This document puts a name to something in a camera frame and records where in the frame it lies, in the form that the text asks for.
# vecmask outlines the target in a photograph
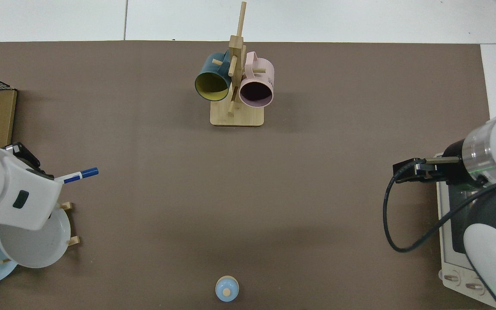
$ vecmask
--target blue marker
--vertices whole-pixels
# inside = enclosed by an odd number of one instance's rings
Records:
[[[55,181],[61,181],[61,182],[64,182],[66,184],[66,183],[70,183],[72,181],[77,181],[77,180],[87,178],[87,177],[90,177],[92,175],[97,175],[97,174],[99,174],[99,169],[97,169],[97,167],[93,167],[91,169],[63,175],[62,177],[55,178]]]

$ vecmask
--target small wooden peg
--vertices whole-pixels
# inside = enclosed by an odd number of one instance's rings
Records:
[[[68,246],[77,245],[79,243],[79,237],[78,236],[71,237],[70,240],[68,240],[66,243]]]
[[[229,110],[227,111],[227,114],[229,116],[235,116],[235,101],[231,100],[231,103],[229,104]]]
[[[74,204],[71,203],[70,201],[68,201],[68,202],[65,202],[65,203],[61,204],[61,206],[59,206],[59,208],[65,210],[65,211],[71,210],[71,209],[74,208]]]
[[[229,67],[229,76],[232,77],[235,75],[236,68],[236,56],[231,57],[231,66]]]

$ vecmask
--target black cable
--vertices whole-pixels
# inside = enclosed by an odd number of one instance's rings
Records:
[[[407,163],[406,165],[401,167],[401,169],[399,169],[396,173],[394,173],[394,176],[391,178],[390,183],[388,184],[388,186],[386,188],[386,194],[384,194],[384,204],[382,206],[382,220],[384,222],[384,233],[386,234],[386,238],[387,238],[387,241],[390,244],[390,246],[395,251],[400,252],[400,253],[406,253],[409,251],[413,251],[417,247],[420,247],[427,239],[429,239],[431,236],[433,236],[433,234],[437,230],[439,230],[439,228],[441,226],[443,226],[443,224],[445,224],[455,214],[457,214],[464,207],[466,207],[470,202],[473,202],[477,198],[480,198],[481,196],[484,196],[485,194],[488,194],[488,193],[496,190],[496,183],[495,183],[495,184],[490,185],[484,189],[481,189],[476,194],[473,194],[472,196],[464,199],[456,207],[451,208],[451,210],[445,216],[443,216],[441,219],[439,219],[439,221],[437,223],[435,223],[435,225],[433,225],[433,227],[429,231],[427,231],[424,235],[422,235],[422,237],[419,240],[417,240],[415,243],[413,243],[413,245],[411,245],[410,247],[406,247],[406,248],[400,248],[397,245],[395,245],[394,241],[392,241],[391,236],[390,236],[390,231],[388,229],[388,203],[387,203],[388,198],[390,196],[390,191],[391,191],[392,186],[394,185],[395,181],[399,178],[399,176],[402,173],[404,173],[408,169],[411,169],[413,166],[415,166],[417,164],[424,164],[424,163],[426,163],[425,159],[417,159],[417,160],[412,161],[410,163]]]

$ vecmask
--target dark green mug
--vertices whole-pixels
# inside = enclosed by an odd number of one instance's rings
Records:
[[[221,65],[216,64],[213,59],[221,62]],[[230,66],[229,51],[212,53],[212,55],[208,56],[195,79],[195,89],[198,94],[210,101],[223,100],[227,96],[231,85],[231,77],[229,77]]]

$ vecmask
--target wooden stand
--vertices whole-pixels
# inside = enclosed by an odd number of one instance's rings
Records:
[[[68,210],[72,210],[74,208],[74,203],[73,202],[65,202],[63,204],[61,204],[59,206],[59,208],[65,210],[65,211],[68,211]],[[74,236],[74,237],[71,237],[70,240],[68,240],[66,242],[66,244],[68,246],[71,246],[71,245],[77,245],[78,243],[80,243],[80,239],[79,239],[79,236]]]
[[[221,101],[210,102],[210,123],[214,126],[261,126],[264,124],[263,108],[252,108],[242,103],[238,92],[246,61],[246,45],[244,45],[244,38],[242,37],[245,12],[246,2],[243,1],[236,35],[232,35],[229,40],[231,57],[229,93]]]

